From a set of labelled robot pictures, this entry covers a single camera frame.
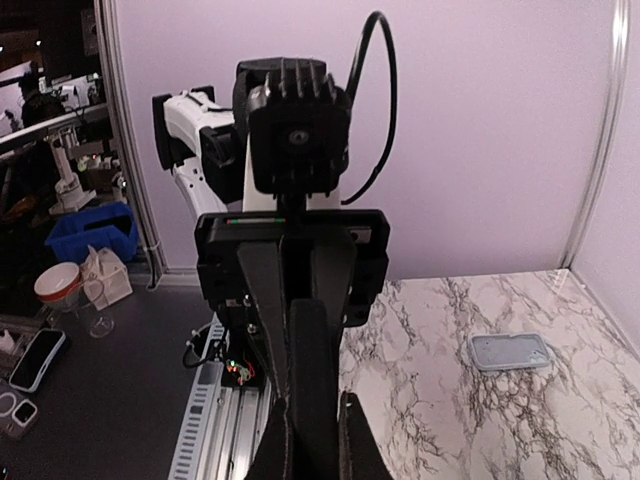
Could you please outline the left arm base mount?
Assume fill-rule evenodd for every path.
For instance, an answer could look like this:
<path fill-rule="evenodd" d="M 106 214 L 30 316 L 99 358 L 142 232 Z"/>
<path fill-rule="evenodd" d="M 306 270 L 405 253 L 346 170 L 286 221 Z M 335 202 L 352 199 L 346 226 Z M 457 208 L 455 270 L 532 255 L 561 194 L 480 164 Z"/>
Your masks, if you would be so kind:
<path fill-rule="evenodd" d="M 214 319 L 191 332 L 182 366 L 196 369 L 209 363 L 223 365 L 221 385 L 262 389 L 267 354 L 258 320 L 247 307 L 221 307 Z"/>

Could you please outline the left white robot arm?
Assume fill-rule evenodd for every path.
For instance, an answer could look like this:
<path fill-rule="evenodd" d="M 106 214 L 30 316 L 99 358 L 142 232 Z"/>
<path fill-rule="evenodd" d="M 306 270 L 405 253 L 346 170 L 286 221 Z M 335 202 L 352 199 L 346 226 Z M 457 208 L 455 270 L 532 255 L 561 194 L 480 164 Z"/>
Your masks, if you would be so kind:
<path fill-rule="evenodd" d="M 287 57 L 239 63 L 228 107 L 209 86 L 152 100 L 230 367 L 303 407 L 335 402 L 342 333 L 367 321 L 389 265 L 386 215 L 340 200 L 352 107 L 325 62 Z"/>

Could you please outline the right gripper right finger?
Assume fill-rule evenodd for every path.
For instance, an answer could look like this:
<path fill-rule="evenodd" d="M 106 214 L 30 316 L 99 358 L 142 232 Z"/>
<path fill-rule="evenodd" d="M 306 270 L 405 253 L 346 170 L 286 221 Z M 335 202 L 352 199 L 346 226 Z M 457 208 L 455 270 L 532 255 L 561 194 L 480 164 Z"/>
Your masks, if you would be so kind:
<path fill-rule="evenodd" d="M 340 396 L 338 441 L 340 479 L 392 480 L 354 392 Z"/>

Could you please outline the black phone teal edge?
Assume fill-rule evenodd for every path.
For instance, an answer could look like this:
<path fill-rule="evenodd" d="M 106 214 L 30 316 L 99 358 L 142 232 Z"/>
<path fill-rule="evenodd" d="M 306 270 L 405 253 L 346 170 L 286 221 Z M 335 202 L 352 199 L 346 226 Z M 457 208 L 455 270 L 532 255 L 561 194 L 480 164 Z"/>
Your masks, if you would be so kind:
<path fill-rule="evenodd" d="M 289 314 L 294 477 L 336 479 L 338 388 L 326 309 L 319 300 L 297 299 Z"/>

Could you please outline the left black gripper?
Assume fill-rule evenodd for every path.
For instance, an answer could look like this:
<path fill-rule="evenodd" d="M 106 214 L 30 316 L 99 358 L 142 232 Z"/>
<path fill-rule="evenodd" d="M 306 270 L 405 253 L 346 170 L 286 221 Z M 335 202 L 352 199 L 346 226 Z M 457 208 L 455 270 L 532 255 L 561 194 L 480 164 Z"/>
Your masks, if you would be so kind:
<path fill-rule="evenodd" d="M 290 403 L 286 313 L 321 300 L 333 350 L 342 329 L 369 319 L 381 293 L 390 225 L 380 210 L 315 210 L 296 220 L 268 212 L 206 213 L 194 231 L 203 296 L 216 313 L 247 307 L 259 317 L 278 399 Z"/>

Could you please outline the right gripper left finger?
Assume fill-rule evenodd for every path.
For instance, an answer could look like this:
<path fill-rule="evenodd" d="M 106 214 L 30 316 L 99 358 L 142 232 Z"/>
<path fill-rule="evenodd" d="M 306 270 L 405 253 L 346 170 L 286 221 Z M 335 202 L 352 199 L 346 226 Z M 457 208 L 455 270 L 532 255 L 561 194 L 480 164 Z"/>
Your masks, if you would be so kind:
<path fill-rule="evenodd" d="M 294 433 L 287 402 L 273 404 L 254 460 L 245 480 L 288 480 L 293 478 Z"/>

